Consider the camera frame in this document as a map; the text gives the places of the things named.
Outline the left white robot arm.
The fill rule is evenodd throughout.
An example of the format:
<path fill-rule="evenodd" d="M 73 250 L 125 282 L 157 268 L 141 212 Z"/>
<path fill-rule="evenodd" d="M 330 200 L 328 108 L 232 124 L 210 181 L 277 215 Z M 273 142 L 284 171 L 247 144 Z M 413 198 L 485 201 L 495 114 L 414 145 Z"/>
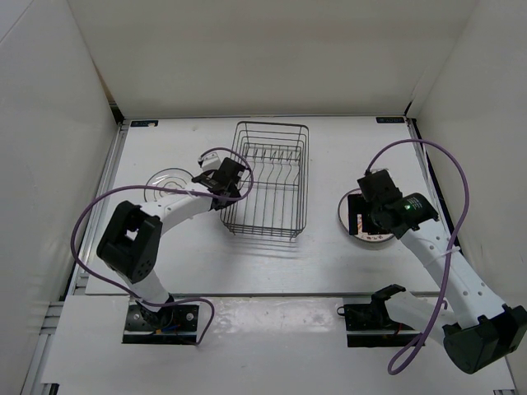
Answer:
<path fill-rule="evenodd" d="M 115 272 L 143 307 L 144 319 L 155 329 L 170 325 L 174 299 L 161 284 L 154 267 L 161 237 L 172 228 L 209 211 L 220 211 L 242 198 L 238 183 L 247 164 L 231 158 L 207 156 L 203 172 L 185 181 L 183 188 L 163 191 L 151 202 L 123 201 L 105 228 L 96 254 Z"/>

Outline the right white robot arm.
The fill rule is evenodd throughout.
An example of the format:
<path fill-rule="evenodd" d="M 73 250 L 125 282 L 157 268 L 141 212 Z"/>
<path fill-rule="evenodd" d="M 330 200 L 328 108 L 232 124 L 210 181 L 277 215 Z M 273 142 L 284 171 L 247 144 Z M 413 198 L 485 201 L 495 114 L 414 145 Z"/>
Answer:
<path fill-rule="evenodd" d="M 347 197 L 349 232 L 393 235 L 444 290 L 449 308 L 429 336 L 450 360 L 473 374 L 514 352 L 526 334 L 526 310 L 510 307 L 485 285 L 464 256 L 450 247 L 439 214 L 420 193 L 404 196 L 387 170 L 368 172 L 359 194 Z"/>

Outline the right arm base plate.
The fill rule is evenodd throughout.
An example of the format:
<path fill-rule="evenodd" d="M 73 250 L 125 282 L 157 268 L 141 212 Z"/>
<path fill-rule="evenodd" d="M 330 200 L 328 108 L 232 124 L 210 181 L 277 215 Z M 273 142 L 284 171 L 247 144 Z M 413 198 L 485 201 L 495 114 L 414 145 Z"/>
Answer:
<path fill-rule="evenodd" d="M 402 347 L 418 335 L 406 324 L 376 317 L 370 304 L 345 304 L 340 310 L 348 348 Z"/>

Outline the white plate spiral pattern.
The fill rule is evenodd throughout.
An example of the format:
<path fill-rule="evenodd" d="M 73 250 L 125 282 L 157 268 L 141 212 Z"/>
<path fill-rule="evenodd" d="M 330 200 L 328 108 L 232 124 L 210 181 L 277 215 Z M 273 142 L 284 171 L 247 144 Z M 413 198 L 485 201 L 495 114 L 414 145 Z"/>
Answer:
<path fill-rule="evenodd" d="M 146 186 L 161 187 L 169 189 L 186 189 L 193 176 L 187 170 L 181 168 L 167 168 L 155 173 L 146 183 Z M 163 198 L 166 192 L 152 189 L 143 191 L 144 202 L 156 202 Z"/>

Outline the wire dish rack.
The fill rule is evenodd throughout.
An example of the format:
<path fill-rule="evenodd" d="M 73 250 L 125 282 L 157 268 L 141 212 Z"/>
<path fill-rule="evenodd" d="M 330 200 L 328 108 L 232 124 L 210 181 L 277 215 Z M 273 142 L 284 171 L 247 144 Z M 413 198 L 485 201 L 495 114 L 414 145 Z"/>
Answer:
<path fill-rule="evenodd" d="M 293 240 L 306 227 L 309 136 L 304 124 L 240 121 L 232 149 L 251 166 L 254 186 L 221 213 L 235 235 Z"/>

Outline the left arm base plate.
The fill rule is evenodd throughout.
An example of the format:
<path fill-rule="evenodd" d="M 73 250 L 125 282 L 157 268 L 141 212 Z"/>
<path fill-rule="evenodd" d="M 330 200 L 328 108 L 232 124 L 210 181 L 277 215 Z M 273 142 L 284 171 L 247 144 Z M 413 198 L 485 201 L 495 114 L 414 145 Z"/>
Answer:
<path fill-rule="evenodd" d="M 139 304 L 128 307 L 124 320 L 123 344 L 193 345 L 198 332 L 197 304 L 179 304 L 153 313 Z"/>

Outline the white plate red pattern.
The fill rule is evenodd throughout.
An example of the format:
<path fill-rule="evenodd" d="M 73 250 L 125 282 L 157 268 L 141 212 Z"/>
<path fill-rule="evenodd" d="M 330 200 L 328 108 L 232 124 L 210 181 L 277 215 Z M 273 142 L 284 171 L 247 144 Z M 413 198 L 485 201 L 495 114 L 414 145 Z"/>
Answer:
<path fill-rule="evenodd" d="M 394 235 L 371 235 L 369 233 L 363 232 L 361 227 L 361 218 L 359 216 L 357 217 L 358 234 L 349 234 L 347 197 L 349 195 L 360 194 L 360 189 L 354 188 L 342 195 L 338 202 L 336 218 L 338 220 L 338 223 L 340 224 L 342 233 L 347 236 L 355 245 L 360 246 L 364 249 L 385 249 L 391 244 L 394 244 L 397 241 Z"/>

